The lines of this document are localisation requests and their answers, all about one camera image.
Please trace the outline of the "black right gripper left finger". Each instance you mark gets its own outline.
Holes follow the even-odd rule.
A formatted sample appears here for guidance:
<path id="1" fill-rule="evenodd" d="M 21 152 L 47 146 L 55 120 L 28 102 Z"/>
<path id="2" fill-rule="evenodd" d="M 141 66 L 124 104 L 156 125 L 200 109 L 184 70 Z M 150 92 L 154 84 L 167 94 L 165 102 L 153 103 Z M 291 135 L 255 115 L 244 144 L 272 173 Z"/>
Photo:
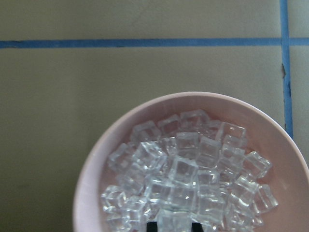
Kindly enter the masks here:
<path id="1" fill-rule="evenodd" d="M 157 232 L 157 223 L 156 222 L 148 222 L 146 225 L 147 232 Z"/>

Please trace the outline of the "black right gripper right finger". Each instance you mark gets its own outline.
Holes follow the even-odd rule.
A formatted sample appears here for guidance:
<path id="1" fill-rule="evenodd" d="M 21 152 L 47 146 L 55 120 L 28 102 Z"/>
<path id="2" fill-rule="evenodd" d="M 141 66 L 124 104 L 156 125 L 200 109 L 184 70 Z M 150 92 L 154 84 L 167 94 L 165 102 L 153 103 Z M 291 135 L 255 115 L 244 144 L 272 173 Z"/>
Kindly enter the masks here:
<path id="1" fill-rule="evenodd" d="M 203 227 L 200 223 L 193 222 L 191 226 L 191 232 L 203 232 Z"/>

